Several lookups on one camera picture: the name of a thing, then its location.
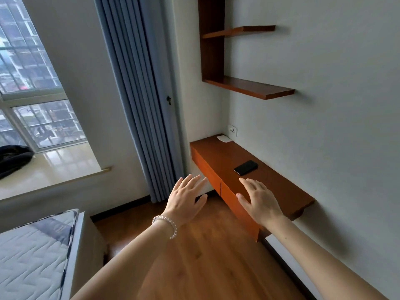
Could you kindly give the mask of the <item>person's left forearm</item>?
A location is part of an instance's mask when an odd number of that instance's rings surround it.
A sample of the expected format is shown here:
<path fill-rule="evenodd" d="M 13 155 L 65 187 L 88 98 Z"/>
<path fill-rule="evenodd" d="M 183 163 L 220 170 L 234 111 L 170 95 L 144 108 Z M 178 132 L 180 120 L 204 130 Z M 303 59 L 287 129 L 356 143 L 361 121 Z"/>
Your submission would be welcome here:
<path fill-rule="evenodd" d="M 133 300 L 156 258 L 175 236 L 175 224 L 162 215 L 101 268 L 71 300 Z"/>

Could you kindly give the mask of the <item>black bag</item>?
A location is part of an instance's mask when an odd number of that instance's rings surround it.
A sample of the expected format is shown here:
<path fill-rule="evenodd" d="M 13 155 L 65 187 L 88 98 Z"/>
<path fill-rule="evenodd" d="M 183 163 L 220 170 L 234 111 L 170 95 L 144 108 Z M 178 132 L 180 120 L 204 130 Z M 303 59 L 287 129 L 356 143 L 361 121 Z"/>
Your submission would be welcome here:
<path fill-rule="evenodd" d="M 0 180 L 30 163 L 34 151 L 28 146 L 6 145 L 0 147 Z"/>

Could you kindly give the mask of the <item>person's right forearm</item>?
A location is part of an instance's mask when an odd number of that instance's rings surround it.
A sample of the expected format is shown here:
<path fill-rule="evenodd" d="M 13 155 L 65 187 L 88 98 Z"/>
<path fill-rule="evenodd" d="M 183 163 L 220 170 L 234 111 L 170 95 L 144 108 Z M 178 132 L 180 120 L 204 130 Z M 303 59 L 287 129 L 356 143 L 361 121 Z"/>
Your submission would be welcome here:
<path fill-rule="evenodd" d="M 262 222 L 294 257 L 324 300 L 388 300 L 283 215 Z"/>

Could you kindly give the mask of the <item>white framed window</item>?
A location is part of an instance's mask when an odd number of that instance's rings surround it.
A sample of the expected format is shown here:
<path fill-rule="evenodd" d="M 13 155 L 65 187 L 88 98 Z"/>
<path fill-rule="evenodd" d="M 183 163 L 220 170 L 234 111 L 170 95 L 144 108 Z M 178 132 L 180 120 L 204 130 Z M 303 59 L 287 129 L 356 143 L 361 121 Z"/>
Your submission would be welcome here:
<path fill-rule="evenodd" d="M 87 142 L 22 0 L 0 0 L 0 147 Z"/>

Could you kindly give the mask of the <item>black smartphone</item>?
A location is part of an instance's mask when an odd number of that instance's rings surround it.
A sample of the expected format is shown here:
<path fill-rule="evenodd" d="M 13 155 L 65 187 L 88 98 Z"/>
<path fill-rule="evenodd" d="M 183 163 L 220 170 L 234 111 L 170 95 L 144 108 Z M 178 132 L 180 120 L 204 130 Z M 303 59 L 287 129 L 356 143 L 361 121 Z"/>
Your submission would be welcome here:
<path fill-rule="evenodd" d="M 239 176 L 245 176 L 248 173 L 257 170 L 258 169 L 258 164 L 255 161 L 249 160 L 244 162 L 243 164 L 237 166 L 234 168 L 234 171 L 239 175 Z"/>

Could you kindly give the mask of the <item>blue grey curtain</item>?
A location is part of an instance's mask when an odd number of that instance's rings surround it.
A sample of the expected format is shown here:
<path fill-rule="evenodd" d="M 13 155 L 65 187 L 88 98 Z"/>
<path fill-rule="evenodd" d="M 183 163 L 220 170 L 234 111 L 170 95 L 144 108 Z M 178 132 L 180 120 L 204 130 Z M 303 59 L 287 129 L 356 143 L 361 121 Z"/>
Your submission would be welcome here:
<path fill-rule="evenodd" d="M 160 1 L 95 0 L 124 115 L 153 203 L 166 200 L 184 175 Z"/>

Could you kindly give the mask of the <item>person's left hand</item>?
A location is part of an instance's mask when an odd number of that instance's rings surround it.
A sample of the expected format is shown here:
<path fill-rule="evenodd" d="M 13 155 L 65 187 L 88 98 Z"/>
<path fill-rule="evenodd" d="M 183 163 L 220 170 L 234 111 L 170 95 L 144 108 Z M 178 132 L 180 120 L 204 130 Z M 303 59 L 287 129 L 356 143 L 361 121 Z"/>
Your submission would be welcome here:
<path fill-rule="evenodd" d="M 175 196 L 172 197 L 171 192 L 167 200 L 166 208 L 162 213 L 162 216 L 170 219 L 175 224 L 177 229 L 191 221 L 198 214 L 198 212 L 196 212 L 195 202 L 201 196 L 200 192 L 202 191 L 203 187 L 208 183 L 208 179 L 206 177 L 202 177 L 201 183 L 197 185 L 197 192 L 194 194 L 185 194 L 184 179 L 185 178 L 183 178 L 183 181 L 175 193 Z"/>

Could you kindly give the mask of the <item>beige stone window sill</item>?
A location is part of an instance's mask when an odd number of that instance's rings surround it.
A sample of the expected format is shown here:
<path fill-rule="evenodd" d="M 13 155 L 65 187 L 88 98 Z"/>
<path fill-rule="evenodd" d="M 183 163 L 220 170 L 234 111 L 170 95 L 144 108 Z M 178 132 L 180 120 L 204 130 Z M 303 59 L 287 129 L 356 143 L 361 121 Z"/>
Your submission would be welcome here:
<path fill-rule="evenodd" d="M 101 168 L 88 142 L 36 154 L 22 169 L 0 180 L 0 201 L 111 171 Z"/>

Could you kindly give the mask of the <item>brown floating wooden desk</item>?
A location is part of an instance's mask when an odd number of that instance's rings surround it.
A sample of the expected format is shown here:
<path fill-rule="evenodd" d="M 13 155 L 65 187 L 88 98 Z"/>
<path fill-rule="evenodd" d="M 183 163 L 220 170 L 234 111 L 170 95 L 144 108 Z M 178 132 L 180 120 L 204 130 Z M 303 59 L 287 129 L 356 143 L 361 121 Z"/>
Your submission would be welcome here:
<path fill-rule="evenodd" d="M 237 200 L 237 193 L 248 201 L 250 198 L 234 168 L 246 161 L 255 161 L 258 168 L 244 178 L 260 181 L 271 190 L 282 212 L 291 220 L 300 217 L 304 209 L 315 202 L 312 196 L 234 141 L 225 143 L 215 135 L 190 142 L 190 150 L 193 162 L 256 242 L 269 236 L 270 232 L 258 225 Z"/>

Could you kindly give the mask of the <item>brown wooden wall shelf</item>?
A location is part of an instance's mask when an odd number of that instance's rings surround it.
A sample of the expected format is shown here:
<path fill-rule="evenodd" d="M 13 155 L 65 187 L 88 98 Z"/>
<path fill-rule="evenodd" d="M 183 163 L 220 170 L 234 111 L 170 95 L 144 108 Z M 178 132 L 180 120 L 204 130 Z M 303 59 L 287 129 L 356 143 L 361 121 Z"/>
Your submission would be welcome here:
<path fill-rule="evenodd" d="M 225 0 L 197 0 L 202 81 L 261 100 L 294 95 L 295 90 L 224 74 L 224 40 L 227 37 L 276 31 L 276 25 L 225 28 Z"/>

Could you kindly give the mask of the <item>white quilted mattress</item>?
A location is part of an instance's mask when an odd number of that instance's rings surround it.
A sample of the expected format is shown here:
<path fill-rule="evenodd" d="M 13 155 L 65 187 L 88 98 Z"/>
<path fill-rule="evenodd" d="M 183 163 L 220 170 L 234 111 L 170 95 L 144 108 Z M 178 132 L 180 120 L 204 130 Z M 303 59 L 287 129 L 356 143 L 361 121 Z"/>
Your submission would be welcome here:
<path fill-rule="evenodd" d="M 0 300 L 60 300 L 78 210 L 0 233 Z"/>

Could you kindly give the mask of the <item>white bed frame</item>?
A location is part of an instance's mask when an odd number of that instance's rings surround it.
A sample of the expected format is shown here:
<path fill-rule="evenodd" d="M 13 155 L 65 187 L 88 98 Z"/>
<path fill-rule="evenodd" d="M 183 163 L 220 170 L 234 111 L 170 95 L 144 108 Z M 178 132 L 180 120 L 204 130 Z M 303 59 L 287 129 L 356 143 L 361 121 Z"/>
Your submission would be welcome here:
<path fill-rule="evenodd" d="M 70 300 L 103 266 L 107 244 L 85 212 L 78 212 L 59 300 Z"/>

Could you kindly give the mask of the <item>person's right hand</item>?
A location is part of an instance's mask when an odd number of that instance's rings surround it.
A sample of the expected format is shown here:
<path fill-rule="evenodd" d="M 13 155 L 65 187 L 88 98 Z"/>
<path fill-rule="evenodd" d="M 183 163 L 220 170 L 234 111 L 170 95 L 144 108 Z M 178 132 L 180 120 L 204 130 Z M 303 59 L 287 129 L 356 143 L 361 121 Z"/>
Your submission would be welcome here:
<path fill-rule="evenodd" d="M 247 191 L 247 179 L 239 178 L 239 181 Z M 261 192 L 256 194 L 257 196 L 249 196 L 249 202 L 251 202 L 252 204 L 252 211 L 247 213 L 256 223 L 266 228 L 269 232 L 273 233 L 276 229 L 277 224 L 279 223 L 279 220 L 285 218 L 285 216 L 281 208 L 279 207 L 277 199 L 275 198 L 273 193 L 272 200 L 263 200 L 262 194 L 263 190 L 261 188 Z"/>

